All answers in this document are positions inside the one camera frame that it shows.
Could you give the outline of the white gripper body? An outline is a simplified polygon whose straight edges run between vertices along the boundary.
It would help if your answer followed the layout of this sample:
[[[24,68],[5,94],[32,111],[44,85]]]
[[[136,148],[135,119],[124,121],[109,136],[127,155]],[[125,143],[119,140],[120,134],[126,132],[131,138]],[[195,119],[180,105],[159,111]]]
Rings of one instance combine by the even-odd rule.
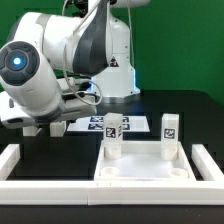
[[[60,114],[48,113],[43,117],[32,117],[24,112],[5,91],[0,93],[0,122],[9,129],[40,126],[52,122],[76,120],[78,118],[96,114],[95,96],[87,92],[78,91],[78,99],[69,89],[64,78],[58,80],[62,89],[64,108]]]

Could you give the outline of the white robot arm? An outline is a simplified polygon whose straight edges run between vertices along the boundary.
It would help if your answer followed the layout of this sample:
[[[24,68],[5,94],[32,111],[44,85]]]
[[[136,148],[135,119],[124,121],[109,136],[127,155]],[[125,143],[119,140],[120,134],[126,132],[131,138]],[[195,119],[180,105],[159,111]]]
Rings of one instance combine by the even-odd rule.
[[[96,113],[104,98],[136,94],[130,30],[111,8],[136,0],[85,0],[83,17],[28,12],[0,48],[0,125],[15,129]]]

